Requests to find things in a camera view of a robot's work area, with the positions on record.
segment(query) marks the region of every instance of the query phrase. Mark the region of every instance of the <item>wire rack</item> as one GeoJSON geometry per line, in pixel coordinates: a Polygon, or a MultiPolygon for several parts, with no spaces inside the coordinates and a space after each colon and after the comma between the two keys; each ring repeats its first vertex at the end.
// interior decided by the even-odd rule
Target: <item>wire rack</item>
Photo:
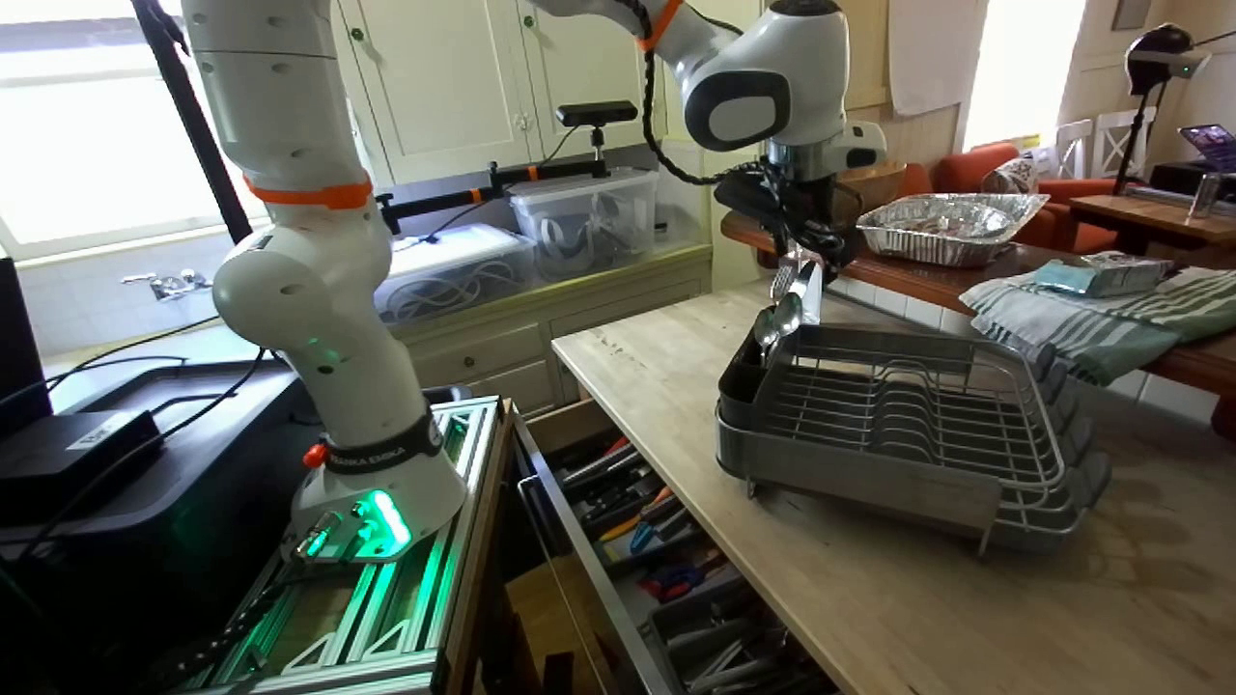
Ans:
{"type": "Polygon", "coordinates": [[[995,544],[1054,547],[1095,503],[1076,391],[946,335],[801,328],[729,364],[720,465],[748,483],[864,503],[995,544]]]}

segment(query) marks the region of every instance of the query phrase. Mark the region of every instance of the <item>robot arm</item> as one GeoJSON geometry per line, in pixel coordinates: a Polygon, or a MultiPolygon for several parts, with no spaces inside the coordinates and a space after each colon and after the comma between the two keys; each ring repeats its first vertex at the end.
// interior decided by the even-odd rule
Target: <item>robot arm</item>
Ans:
{"type": "MultiPolygon", "coordinates": [[[[729,180],[765,225],[797,219],[788,190],[829,180],[864,145],[852,145],[842,115],[844,21],[829,0],[771,0],[744,33],[701,24],[680,0],[538,4],[649,33],[645,51],[672,64],[701,145],[767,142],[775,175],[729,180]]],[[[219,142],[269,212],[269,229],[229,255],[212,292],[241,335],[293,364],[324,417],[320,468],[293,514],[304,547],[392,560],[448,525],[462,483],[434,443],[409,351],[372,302],[391,272],[391,238],[346,127],[327,10],[327,0],[185,0],[219,142]]]]}

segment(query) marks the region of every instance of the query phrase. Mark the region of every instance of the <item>cloth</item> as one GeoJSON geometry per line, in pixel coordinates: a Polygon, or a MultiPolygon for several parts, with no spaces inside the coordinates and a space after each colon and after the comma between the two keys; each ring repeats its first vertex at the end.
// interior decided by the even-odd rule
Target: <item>cloth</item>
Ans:
{"type": "Polygon", "coordinates": [[[1030,274],[991,277],[962,292],[986,340],[1040,358],[1054,346],[1084,381],[1112,381],[1155,364],[1175,344],[1236,328],[1236,272],[1187,268],[1152,292],[1067,297],[1030,274]]]}
{"type": "Polygon", "coordinates": [[[969,95],[986,0],[888,0],[888,93],[897,115],[969,95]]]}

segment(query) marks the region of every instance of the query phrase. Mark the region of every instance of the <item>wooden table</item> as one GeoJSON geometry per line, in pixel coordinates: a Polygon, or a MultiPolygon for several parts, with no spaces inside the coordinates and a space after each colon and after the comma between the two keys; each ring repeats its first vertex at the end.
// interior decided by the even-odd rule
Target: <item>wooden table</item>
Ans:
{"type": "MultiPolygon", "coordinates": [[[[555,340],[802,650],[874,695],[1236,690],[1236,449],[1093,394],[1112,486],[1054,555],[974,555],[946,532],[775,489],[714,465],[720,373],[759,291],[707,292],[555,340]]],[[[829,297],[834,326],[907,328],[829,297]]]]}
{"type": "Polygon", "coordinates": [[[1116,248],[1142,255],[1147,242],[1165,248],[1236,248],[1236,217],[1209,212],[1188,219],[1188,201],[1175,197],[1075,197],[1075,219],[1121,232],[1116,248]]]}

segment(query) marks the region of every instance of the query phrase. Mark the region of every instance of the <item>chair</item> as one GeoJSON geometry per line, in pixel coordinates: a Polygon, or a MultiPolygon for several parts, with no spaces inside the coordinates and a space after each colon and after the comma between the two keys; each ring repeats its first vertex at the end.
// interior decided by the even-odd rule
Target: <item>chair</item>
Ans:
{"type": "MultiPolygon", "coordinates": [[[[986,194],[995,165],[1014,160],[1021,151],[1007,142],[974,145],[949,160],[938,160],[932,170],[935,194],[986,194]]],[[[1048,194],[1048,210],[1014,234],[1030,248],[1054,248],[1075,255],[1093,255],[1116,248],[1116,232],[1075,225],[1068,201],[1112,194],[1112,178],[1040,178],[1040,194],[1048,194]]]]}

